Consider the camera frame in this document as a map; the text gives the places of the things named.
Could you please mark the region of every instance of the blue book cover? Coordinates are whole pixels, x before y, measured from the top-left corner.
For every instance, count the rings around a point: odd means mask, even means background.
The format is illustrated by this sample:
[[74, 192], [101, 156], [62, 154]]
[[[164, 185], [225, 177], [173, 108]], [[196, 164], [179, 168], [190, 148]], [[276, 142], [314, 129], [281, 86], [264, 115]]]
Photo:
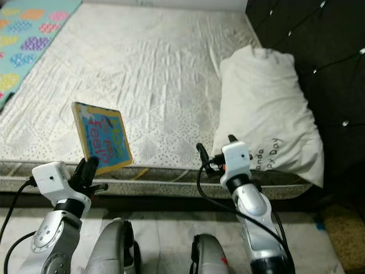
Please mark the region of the blue book cover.
[[133, 162], [120, 111], [73, 102], [72, 112], [85, 158], [99, 158], [97, 175]]

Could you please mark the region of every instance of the white tile floor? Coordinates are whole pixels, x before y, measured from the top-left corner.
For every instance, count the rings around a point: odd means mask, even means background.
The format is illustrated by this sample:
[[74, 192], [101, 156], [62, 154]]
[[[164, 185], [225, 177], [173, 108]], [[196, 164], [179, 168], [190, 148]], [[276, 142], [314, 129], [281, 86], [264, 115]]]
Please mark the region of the white tile floor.
[[[36, 230], [49, 209], [16, 209], [0, 246], [0, 266], [7, 249], [16, 239]], [[0, 209], [0, 223], [7, 213]], [[83, 222], [81, 239], [72, 260], [72, 273], [83, 273], [98, 234], [114, 217], [132, 222], [141, 248], [142, 273], [188, 273], [194, 235], [211, 233], [221, 242], [233, 273], [250, 273], [241, 244], [240, 224], [233, 216], [215, 212], [134, 212], [107, 215], [93, 209]], [[343, 274], [343, 269], [324, 230], [318, 230], [306, 213], [282, 213], [284, 229], [297, 274]], [[20, 244], [10, 259], [10, 274], [24, 261], [30, 240]]]

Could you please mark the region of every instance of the colorful rug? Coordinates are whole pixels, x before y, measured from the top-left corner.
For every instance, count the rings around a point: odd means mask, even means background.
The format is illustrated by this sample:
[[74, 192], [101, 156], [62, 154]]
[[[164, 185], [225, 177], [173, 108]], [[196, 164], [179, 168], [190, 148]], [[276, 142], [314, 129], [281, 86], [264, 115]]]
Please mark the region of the colorful rug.
[[12, 0], [0, 9], [0, 110], [82, 0]]

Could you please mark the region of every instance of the tufted headboard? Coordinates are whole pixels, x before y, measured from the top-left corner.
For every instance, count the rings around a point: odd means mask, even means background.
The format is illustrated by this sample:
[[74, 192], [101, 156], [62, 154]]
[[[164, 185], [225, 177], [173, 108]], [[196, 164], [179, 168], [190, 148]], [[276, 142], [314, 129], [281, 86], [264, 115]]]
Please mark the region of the tufted headboard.
[[265, 48], [291, 53], [325, 150], [325, 189], [364, 187], [365, 1], [249, 0]]

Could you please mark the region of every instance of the bed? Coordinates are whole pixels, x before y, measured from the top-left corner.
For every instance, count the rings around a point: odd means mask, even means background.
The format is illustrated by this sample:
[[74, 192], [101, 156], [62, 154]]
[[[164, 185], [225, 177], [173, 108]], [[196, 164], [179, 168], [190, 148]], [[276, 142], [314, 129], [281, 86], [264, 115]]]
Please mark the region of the bed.
[[[198, 196], [194, 181], [200, 160], [194, 145], [198, 140], [210, 147], [218, 126], [219, 64], [241, 47], [260, 47], [260, 41], [265, 47], [288, 50], [299, 64], [299, 80], [324, 141], [325, 188], [337, 190], [349, 174], [358, 176], [364, 155], [362, 148], [355, 155], [354, 150], [362, 144], [351, 143], [363, 137], [362, 114], [356, 113], [360, 116], [355, 122], [338, 115], [327, 123], [321, 90], [323, 85], [334, 87], [310, 82], [320, 95], [309, 95], [300, 64], [313, 72], [313, 64], [306, 63], [313, 51], [285, 38], [294, 34], [293, 29], [286, 32], [288, 26], [306, 26], [323, 7], [318, 1], [302, 4], [306, 9], [297, 18], [306, 20], [283, 21], [275, 17], [277, 11], [287, 16], [290, 5], [274, 2], [261, 6], [249, 1], [247, 13], [255, 31], [241, 13], [82, 4], [0, 114], [1, 190], [15, 191], [39, 163], [63, 160], [74, 168], [82, 149], [70, 104], [78, 100], [122, 110], [135, 163], [97, 178], [110, 184], [106, 194]], [[303, 35], [309, 35], [305, 31], [304, 27]], [[324, 56], [314, 63], [323, 67], [333, 60]], [[363, 73], [359, 68], [361, 63], [356, 73]], [[334, 135], [347, 138], [349, 145], [339, 148]], [[294, 198], [313, 189], [294, 174], [256, 171], [254, 177], [271, 199]], [[204, 180], [208, 194], [229, 197], [217, 181]]]

